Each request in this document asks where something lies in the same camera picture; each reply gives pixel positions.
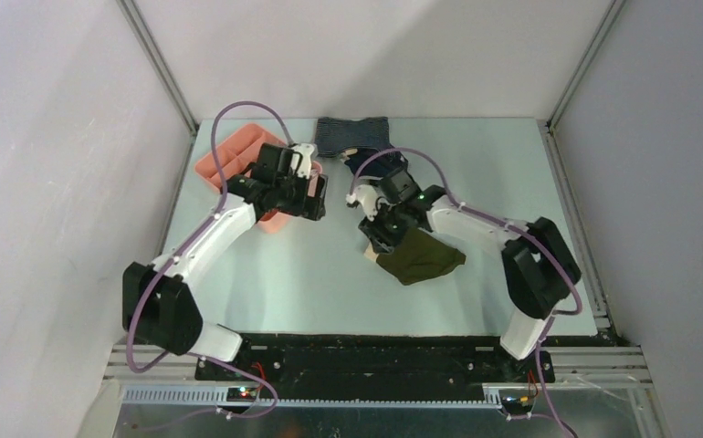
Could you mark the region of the olive green underwear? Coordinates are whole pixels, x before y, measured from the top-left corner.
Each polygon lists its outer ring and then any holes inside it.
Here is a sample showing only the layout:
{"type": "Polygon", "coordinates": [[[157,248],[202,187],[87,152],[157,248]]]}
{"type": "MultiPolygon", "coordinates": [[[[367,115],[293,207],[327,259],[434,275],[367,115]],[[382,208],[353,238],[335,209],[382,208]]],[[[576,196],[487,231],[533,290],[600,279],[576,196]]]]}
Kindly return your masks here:
{"type": "Polygon", "coordinates": [[[417,228],[410,229],[392,253],[376,253],[368,244],[364,256],[404,286],[446,276],[467,261],[460,250],[417,228]]]}

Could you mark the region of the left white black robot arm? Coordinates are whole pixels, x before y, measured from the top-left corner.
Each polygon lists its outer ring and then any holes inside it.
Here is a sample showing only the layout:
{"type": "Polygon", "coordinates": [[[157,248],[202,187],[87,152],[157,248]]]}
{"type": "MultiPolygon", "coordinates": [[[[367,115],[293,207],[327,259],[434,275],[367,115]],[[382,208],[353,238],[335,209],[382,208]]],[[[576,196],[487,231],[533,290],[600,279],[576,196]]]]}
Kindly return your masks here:
{"type": "Polygon", "coordinates": [[[231,380],[252,371],[253,356],[242,336],[205,320],[197,284],[213,262],[266,214],[278,212],[311,221],[326,213],[327,177],[312,170],[316,147],[263,145],[244,173],[231,176],[218,204],[174,250],[151,263],[131,263],[122,277],[122,322],[127,344],[136,340],[176,356],[217,359],[231,380]]]}

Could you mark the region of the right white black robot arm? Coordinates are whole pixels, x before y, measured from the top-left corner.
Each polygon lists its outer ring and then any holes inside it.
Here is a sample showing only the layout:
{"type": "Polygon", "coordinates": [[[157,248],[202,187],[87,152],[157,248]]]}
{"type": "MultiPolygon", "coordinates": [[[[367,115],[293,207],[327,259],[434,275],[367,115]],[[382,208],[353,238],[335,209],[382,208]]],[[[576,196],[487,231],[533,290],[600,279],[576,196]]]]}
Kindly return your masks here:
{"type": "Polygon", "coordinates": [[[440,185],[421,188],[404,170],[354,181],[346,203],[362,208],[359,228],[380,254],[404,248],[407,232],[421,230],[475,245],[500,261],[514,306],[499,339],[503,350],[495,358],[497,373],[506,381],[530,372],[530,354],[559,314],[558,305],[579,296],[582,272],[548,218],[500,219],[459,202],[440,185]]]}

